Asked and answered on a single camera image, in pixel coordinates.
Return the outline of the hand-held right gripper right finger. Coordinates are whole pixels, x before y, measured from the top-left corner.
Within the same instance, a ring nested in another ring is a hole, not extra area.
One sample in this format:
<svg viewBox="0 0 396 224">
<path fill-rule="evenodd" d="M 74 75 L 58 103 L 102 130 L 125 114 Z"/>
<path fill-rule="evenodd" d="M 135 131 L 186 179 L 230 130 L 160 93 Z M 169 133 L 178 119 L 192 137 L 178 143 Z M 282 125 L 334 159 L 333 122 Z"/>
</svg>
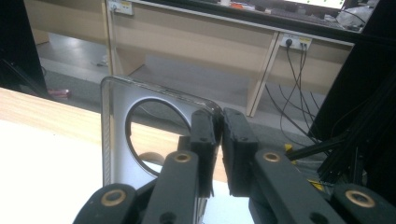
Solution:
<svg viewBox="0 0 396 224">
<path fill-rule="evenodd" d="M 243 113 L 225 107 L 223 114 L 223 164 L 229 191 L 234 197 L 248 197 L 253 177 L 251 163 L 259 141 Z"/>
</svg>

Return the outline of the wooden cabinet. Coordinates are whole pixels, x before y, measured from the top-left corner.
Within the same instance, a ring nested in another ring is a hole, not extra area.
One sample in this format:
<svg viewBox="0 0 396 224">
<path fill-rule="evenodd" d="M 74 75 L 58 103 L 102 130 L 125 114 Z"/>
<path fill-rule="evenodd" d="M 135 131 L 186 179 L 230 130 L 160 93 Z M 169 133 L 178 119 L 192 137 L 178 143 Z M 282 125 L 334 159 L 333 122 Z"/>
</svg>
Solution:
<svg viewBox="0 0 396 224">
<path fill-rule="evenodd" d="M 130 74 L 149 54 L 247 76 L 247 115 L 269 82 L 290 84 L 283 34 L 307 34 L 187 9 L 133 0 L 133 16 L 114 13 L 107 0 L 24 0 L 30 24 L 45 32 L 107 47 L 111 74 Z"/>
</svg>

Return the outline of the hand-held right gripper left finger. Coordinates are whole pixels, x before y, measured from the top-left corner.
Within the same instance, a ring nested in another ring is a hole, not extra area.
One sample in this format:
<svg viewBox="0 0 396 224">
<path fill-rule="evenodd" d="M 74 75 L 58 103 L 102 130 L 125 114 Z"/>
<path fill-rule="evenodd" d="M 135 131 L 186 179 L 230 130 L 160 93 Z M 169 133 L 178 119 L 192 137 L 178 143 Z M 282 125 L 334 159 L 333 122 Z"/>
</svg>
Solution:
<svg viewBox="0 0 396 224">
<path fill-rule="evenodd" d="M 216 138 L 212 118 L 203 110 L 191 116 L 191 151 L 198 156 L 199 196 L 210 197 L 216 161 Z"/>
</svg>

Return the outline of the black curtain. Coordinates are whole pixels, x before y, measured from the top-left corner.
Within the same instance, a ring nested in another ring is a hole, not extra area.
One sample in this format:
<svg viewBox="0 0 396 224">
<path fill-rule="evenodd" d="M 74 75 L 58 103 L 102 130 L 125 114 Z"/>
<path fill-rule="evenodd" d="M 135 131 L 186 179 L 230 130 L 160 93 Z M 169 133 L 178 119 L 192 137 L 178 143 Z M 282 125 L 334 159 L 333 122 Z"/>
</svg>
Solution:
<svg viewBox="0 0 396 224">
<path fill-rule="evenodd" d="M 379 0 L 332 84 L 311 131 L 321 142 L 343 133 L 366 100 L 396 70 L 396 0 Z M 396 139 L 381 168 L 364 173 L 364 186 L 396 206 Z"/>
<path fill-rule="evenodd" d="M 0 0 L 0 87 L 51 98 L 23 0 Z"/>
</svg>

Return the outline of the black metal stand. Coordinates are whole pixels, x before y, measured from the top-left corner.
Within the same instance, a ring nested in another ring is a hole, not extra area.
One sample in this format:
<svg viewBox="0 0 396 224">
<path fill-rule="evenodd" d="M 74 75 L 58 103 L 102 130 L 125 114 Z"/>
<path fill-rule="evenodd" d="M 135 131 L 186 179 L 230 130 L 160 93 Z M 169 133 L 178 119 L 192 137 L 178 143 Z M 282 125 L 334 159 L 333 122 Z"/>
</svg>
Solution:
<svg viewBox="0 0 396 224">
<path fill-rule="evenodd" d="M 319 144 L 291 152 L 287 158 L 297 161 L 321 152 L 328 157 L 318 168 L 319 179 L 335 183 L 343 175 L 361 185 L 364 173 L 381 168 L 380 162 L 392 154 L 390 144 L 396 139 L 396 70 L 387 76 L 349 128 Z"/>
</svg>

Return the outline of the computer monitor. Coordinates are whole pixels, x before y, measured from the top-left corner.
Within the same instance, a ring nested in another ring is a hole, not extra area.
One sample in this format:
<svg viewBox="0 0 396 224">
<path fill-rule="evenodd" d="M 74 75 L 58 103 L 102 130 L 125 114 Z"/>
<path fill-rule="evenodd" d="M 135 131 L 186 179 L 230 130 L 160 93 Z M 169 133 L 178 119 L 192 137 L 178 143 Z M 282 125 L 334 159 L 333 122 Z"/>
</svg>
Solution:
<svg viewBox="0 0 396 224">
<path fill-rule="evenodd" d="M 346 0 L 282 0 L 286 3 L 309 7 L 322 7 L 326 9 L 341 9 Z"/>
</svg>

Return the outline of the white wall power socket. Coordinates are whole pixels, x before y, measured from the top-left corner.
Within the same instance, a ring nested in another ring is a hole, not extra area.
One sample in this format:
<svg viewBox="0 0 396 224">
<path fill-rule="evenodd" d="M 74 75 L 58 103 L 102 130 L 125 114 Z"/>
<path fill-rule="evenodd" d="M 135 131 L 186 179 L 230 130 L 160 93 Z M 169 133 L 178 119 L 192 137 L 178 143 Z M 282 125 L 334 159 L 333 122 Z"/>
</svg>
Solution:
<svg viewBox="0 0 396 224">
<path fill-rule="evenodd" d="M 127 0 L 107 0 L 107 4 L 111 11 L 124 15 L 133 16 L 134 10 L 131 1 Z"/>
<path fill-rule="evenodd" d="M 280 46 L 289 49 L 309 49 L 311 43 L 311 38 L 291 34 L 283 34 L 280 40 Z"/>
</svg>

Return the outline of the grey phone case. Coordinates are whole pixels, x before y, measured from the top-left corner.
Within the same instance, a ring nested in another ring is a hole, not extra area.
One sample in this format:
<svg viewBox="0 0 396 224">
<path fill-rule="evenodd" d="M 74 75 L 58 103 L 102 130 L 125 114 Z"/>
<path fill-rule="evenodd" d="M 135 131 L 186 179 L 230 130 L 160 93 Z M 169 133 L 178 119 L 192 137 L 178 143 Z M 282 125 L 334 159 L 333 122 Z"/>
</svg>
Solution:
<svg viewBox="0 0 396 224">
<path fill-rule="evenodd" d="M 192 114 L 202 110 L 214 119 L 215 138 L 221 138 L 222 112 L 214 102 L 128 77 L 105 77 L 101 82 L 103 183 L 122 183 L 140 189 L 159 173 L 139 159 L 130 139 L 132 113 L 143 103 L 170 107 L 190 128 Z"/>
</svg>

